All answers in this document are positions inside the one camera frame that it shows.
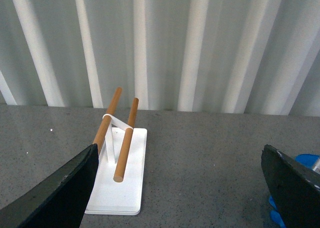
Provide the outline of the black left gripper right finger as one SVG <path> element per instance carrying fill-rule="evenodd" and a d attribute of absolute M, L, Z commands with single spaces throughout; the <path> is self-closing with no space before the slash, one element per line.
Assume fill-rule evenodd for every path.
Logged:
<path fill-rule="evenodd" d="M 320 174 L 271 145 L 261 168 L 275 209 L 287 228 L 320 226 Z"/>

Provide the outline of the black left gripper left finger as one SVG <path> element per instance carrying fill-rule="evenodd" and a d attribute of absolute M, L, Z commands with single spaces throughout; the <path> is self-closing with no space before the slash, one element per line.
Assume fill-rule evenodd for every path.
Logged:
<path fill-rule="evenodd" d="M 89 145 L 30 191 L 0 210 L 2 228 L 78 228 L 99 165 Z"/>

